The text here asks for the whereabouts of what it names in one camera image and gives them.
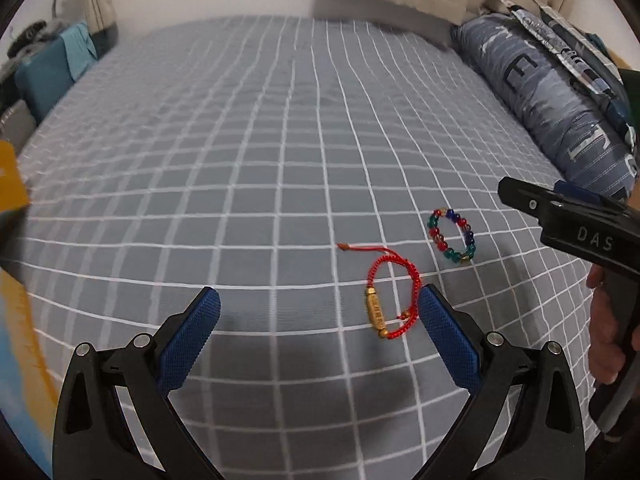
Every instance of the yellow object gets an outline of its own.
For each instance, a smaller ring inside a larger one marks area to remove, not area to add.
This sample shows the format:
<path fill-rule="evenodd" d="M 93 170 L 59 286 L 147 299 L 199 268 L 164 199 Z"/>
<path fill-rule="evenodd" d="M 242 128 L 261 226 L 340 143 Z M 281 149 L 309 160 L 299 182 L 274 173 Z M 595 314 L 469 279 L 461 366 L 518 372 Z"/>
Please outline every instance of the yellow object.
<path fill-rule="evenodd" d="M 371 326 L 378 331 L 380 337 L 386 337 L 388 331 L 386 331 L 385 318 L 382 316 L 382 307 L 380 307 L 380 300 L 376 289 L 372 286 L 367 287 L 365 290 L 367 300 L 367 313 L 369 314 L 369 322 Z"/>
<path fill-rule="evenodd" d="M 0 140 L 0 230 L 14 213 L 28 205 L 29 196 L 18 172 L 14 147 Z"/>
<path fill-rule="evenodd" d="M 53 438 L 58 395 L 33 331 L 31 306 L 25 288 L 0 269 L 0 303 L 11 349 L 22 371 L 22 400 L 47 440 Z"/>

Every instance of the hand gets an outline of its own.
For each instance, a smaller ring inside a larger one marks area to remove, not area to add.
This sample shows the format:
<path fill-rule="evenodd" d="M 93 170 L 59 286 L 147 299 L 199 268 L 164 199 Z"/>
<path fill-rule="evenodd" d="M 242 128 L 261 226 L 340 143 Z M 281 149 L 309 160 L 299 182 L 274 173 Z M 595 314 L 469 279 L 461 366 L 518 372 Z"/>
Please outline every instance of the hand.
<path fill-rule="evenodd" d="M 589 370 L 596 380 L 611 384 L 616 381 L 625 364 L 625 354 L 615 343 L 618 322 L 613 317 L 609 296 L 602 286 L 603 278 L 604 269 L 593 265 L 587 276 L 587 287 L 594 289 L 589 323 Z M 632 345 L 636 351 L 640 351 L 640 326 L 633 334 Z"/>

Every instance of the gray checkered bedsheet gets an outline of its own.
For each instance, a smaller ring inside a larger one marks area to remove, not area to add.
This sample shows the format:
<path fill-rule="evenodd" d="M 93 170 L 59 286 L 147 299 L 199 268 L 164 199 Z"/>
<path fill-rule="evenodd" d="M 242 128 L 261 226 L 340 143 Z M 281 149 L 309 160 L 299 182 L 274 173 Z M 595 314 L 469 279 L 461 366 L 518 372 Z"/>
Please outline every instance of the gray checkered bedsheet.
<path fill-rule="evenodd" d="M 229 479 L 410 478 L 466 400 L 423 327 L 377 338 L 363 307 L 376 255 L 338 241 L 394 248 L 513 344 L 560 342 L 593 438 L 586 265 L 542 247 L 496 195 L 505 175 L 560 175 L 451 50 L 367 23 L 167 28 L 92 69 L 20 165 L 33 206 L 4 264 L 28 288 L 58 386 L 79 342 L 124 345 L 203 285 L 219 290 L 218 327 L 171 399 Z M 472 266 L 427 241 L 442 206 L 472 224 Z M 410 294 L 404 269 L 382 269 L 378 289 L 393 320 Z"/>

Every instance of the beaded bracelet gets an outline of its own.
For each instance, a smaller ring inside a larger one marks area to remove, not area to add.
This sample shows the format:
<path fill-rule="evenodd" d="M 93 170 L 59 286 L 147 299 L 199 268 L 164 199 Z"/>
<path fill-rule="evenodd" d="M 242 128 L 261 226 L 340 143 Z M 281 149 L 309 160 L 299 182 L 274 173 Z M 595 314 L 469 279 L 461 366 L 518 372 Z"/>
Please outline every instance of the beaded bracelet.
<path fill-rule="evenodd" d="M 441 216 L 446 216 L 454 224 L 457 224 L 458 227 L 460 227 L 465 237 L 466 250 L 464 253 L 454 251 L 449 247 L 446 241 L 444 241 L 444 236 L 440 234 L 440 229 L 438 229 L 438 218 Z M 429 235 L 436 243 L 439 250 L 444 253 L 446 258 L 455 264 L 469 262 L 476 254 L 476 240 L 474 238 L 474 232 L 471 230 L 471 225 L 469 225 L 466 219 L 453 211 L 453 209 L 436 209 L 429 217 L 428 227 Z"/>

